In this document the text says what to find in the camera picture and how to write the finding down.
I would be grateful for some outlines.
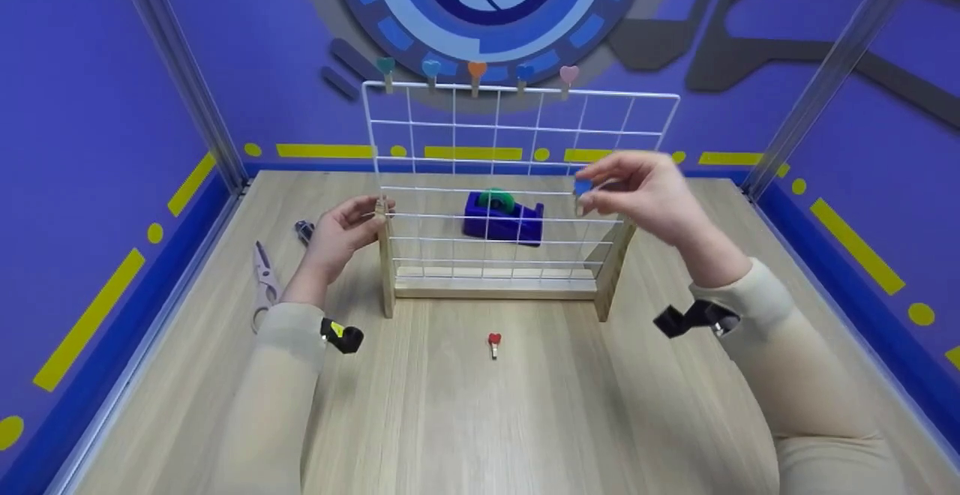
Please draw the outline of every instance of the blue heart clothespin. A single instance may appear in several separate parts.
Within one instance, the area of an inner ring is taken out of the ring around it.
[[[381,74],[389,75],[393,74],[394,68],[397,67],[397,61],[388,56],[381,56],[376,59],[376,68],[380,70]]]
[[[527,82],[534,76],[534,67],[530,64],[519,64],[517,66],[517,94],[524,93],[527,88]]]
[[[423,74],[426,75],[426,84],[430,89],[435,89],[437,85],[437,75],[440,74],[440,63],[436,60],[424,60],[421,64]]]
[[[530,64],[519,64],[517,66],[517,78],[528,82],[534,76],[534,67]]]
[[[394,68],[397,67],[397,61],[388,56],[381,56],[376,59],[376,68],[383,74],[383,87],[387,93],[394,92]]]

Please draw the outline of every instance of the metal pole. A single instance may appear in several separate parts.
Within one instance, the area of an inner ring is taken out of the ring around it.
[[[133,0],[231,194],[250,179],[167,0]]]
[[[840,33],[823,64],[803,89],[793,109],[777,130],[760,163],[741,185],[751,201],[758,201],[774,179],[777,169],[800,145],[810,127],[827,108],[870,43],[890,19],[902,0],[863,0]]]

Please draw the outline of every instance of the scissors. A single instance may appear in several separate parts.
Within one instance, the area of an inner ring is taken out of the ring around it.
[[[256,271],[256,304],[253,308],[253,319],[250,320],[250,327],[253,333],[257,333],[260,324],[257,323],[257,317],[263,311],[270,310],[277,300],[284,294],[281,284],[277,282],[277,276],[274,276],[274,267],[270,266],[270,258],[267,257],[263,244],[257,241],[253,245],[253,270]]]

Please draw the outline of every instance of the right hand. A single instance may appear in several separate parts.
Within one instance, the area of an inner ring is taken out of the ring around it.
[[[668,154],[614,152],[577,173],[594,187],[580,197],[583,214],[624,214],[638,227],[675,247],[709,231],[710,219]]]

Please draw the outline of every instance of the wooden post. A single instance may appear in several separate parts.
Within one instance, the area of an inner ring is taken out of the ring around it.
[[[617,293],[617,282],[620,282],[620,272],[623,270],[624,260],[627,258],[627,248],[630,247],[630,241],[634,238],[634,232],[637,231],[637,225],[634,225],[626,217],[621,216],[623,222],[617,223],[610,228],[610,232],[604,235],[603,242],[613,242],[610,249],[601,249],[598,245],[593,252],[586,257],[587,262],[599,263],[603,265],[591,265],[597,282],[597,293],[593,297],[593,306],[597,310],[597,318],[600,322],[607,322],[610,317],[610,308],[614,304],[614,294]]]
[[[397,296],[395,296],[395,279],[397,276],[394,276],[394,255],[393,249],[390,246],[390,238],[393,236],[393,227],[390,222],[390,215],[388,215],[386,205],[384,205],[383,199],[376,202],[377,215],[382,215],[386,222],[383,225],[383,228],[380,229],[379,234],[377,235],[377,243],[380,246],[380,275],[383,279],[383,314],[384,317],[387,317],[388,320],[394,318],[394,304],[397,303]]]

